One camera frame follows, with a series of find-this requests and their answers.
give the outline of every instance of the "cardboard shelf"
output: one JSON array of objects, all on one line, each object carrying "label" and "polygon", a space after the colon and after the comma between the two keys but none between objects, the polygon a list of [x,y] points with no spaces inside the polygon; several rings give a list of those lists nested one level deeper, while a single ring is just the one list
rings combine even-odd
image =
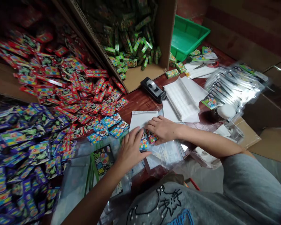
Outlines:
[{"label": "cardboard shelf", "polygon": [[[52,0],[58,9],[63,5],[59,0]],[[169,69],[169,57],[171,49],[172,34],[175,24],[175,15],[177,10],[177,0],[163,0],[158,2],[158,8],[156,12],[156,18],[154,22],[154,37],[156,45],[160,47],[162,56],[158,65],[148,65],[147,68],[142,71],[141,67],[130,68],[126,73],[126,79],[121,80],[120,75],[116,71],[116,68],[112,65],[105,50],[97,39],[93,28],[89,24],[83,11],[80,9],[78,3],[75,0],[67,0],[68,8],[75,15],[78,24],[84,29],[85,33],[89,37],[90,43],[101,57],[105,65],[112,75],[118,78],[118,80],[124,85],[124,88],[128,93],[134,91],[140,87],[140,82],[149,77],[155,79],[161,76]]]},{"label": "cardboard shelf", "polygon": [[8,65],[0,63],[0,94],[23,102],[38,102],[37,98],[20,91],[21,84],[13,77],[15,71]]},{"label": "cardboard shelf", "polygon": [[146,77],[154,80],[164,73],[165,69],[156,64],[148,65],[144,71],[141,70],[141,67],[130,68],[126,73],[126,79],[123,82],[127,87],[127,92],[130,93],[139,88],[141,81]]}]

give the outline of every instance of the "person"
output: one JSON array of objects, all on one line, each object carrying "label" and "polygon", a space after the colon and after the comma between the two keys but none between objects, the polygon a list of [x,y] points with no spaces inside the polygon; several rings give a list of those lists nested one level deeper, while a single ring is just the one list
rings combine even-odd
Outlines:
[{"label": "person", "polygon": [[[281,224],[281,184],[247,150],[217,134],[153,117],[145,127],[159,140],[189,141],[222,161],[223,194],[189,189],[175,182],[136,197],[117,224]],[[115,164],[81,200],[63,225],[97,224],[121,178],[151,152],[139,151],[143,129],[127,134]]]}]

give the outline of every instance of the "stack of paper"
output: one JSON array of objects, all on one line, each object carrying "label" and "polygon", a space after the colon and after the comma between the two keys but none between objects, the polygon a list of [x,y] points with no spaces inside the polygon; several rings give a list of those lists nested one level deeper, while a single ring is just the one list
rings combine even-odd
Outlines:
[{"label": "stack of paper", "polygon": [[214,71],[216,71],[217,68],[211,68],[207,66],[203,66],[201,68],[197,68],[199,65],[198,64],[191,64],[187,63],[184,65],[186,68],[186,71],[190,74],[190,78],[207,78],[210,77],[210,74],[212,74]]},{"label": "stack of paper", "polygon": [[199,103],[208,92],[187,77],[178,78],[175,82],[164,86],[169,101],[163,101],[164,117],[177,123],[200,122]]}]

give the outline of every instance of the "pile of candy boxes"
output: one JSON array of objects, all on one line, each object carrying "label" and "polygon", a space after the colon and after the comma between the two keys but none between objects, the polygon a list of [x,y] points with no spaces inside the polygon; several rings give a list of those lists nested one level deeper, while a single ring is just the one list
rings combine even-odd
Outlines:
[{"label": "pile of candy boxes", "polygon": [[52,212],[59,188],[48,180],[63,174],[77,138],[95,144],[128,129],[116,113],[128,104],[123,86],[56,10],[34,4],[6,12],[2,21],[0,57],[39,104],[0,108],[0,224]]},{"label": "pile of candy boxes", "polygon": [[[124,98],[117,101],[119,97],[109,98],[117,109],[128,103]],[[88,112],[75,120],[63,110],[37,103],[1,110],[0,224],[25,224],[51,213],[59,188],[48,180],[63,174],[76,139],[87,136],[94,144],[109,135],[118,138],[128,127],[119,113]]]}]

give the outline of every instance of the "black tape dispenser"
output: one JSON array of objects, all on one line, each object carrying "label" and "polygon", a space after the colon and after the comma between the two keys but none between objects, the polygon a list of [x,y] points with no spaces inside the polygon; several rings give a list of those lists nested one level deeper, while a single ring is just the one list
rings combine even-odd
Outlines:
[{"label": "black tape dispenser", "polygon": [[163,100],[166,98],[166,93],[165,91],[162,91],[153,80],[150,78],[146,77],[140,85],[147,91],[149,92],[150,96],[152,99],[154,99],[156,102],[159,104],[162,103]]}]

